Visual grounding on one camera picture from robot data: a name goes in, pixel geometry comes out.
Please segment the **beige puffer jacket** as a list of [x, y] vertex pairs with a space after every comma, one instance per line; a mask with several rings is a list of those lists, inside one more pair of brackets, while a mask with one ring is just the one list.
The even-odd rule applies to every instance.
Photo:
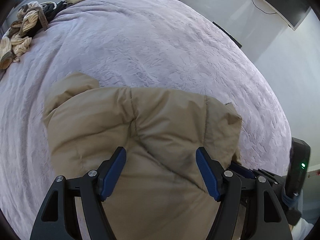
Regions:
[[52, 166], [67, 178], [122, 146], [124, 169], [103, 203], [117, 239], [205, 239], [219, 205], [196, 165], [204, 147], [223, 167], [239, 160], [242, 118], [231, 103], [176, 89], [101, 87], [82, 73], [54, 83], [43, 121]]

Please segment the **striped beige clothes pile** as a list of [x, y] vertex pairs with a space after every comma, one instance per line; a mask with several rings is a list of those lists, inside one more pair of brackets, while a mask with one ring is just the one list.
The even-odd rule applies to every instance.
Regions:
[[24, 4], [17, 12], [17, 20], [1, 38], [1, 70], [6, 70], [12, 62], [27, 52], [32, 37], [30, 31], [39, 24], [43, 30], [48, 29], [48, 20], [44, 5], [37, 1]]

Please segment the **dark clothing item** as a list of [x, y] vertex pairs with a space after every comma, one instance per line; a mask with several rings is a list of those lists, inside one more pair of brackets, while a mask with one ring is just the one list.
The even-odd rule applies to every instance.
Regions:
[[55, 2], [44, 2], [41, 3], [35, 11], [37, 12], [37, 21], [35, 25], [31, 28], [32, 30], [43, 28], [46, 30], [49, 23], [56, 17], [56, 15], [62, 10], [71, 6], [71, 3], [66, 3], [65, 1]]

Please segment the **lavender bed blanket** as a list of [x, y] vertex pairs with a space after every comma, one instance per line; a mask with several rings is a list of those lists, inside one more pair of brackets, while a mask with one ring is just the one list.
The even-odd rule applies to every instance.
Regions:
[[20, 239], [53, 181], [42, 121], [53, 83], [172, 88], [232, 103], [242, 161], [284, 174], [291, 131], [268, 82], [219, 28], [177, 0], [85, 0], [56, 16], [1, 78], [1, 210]]

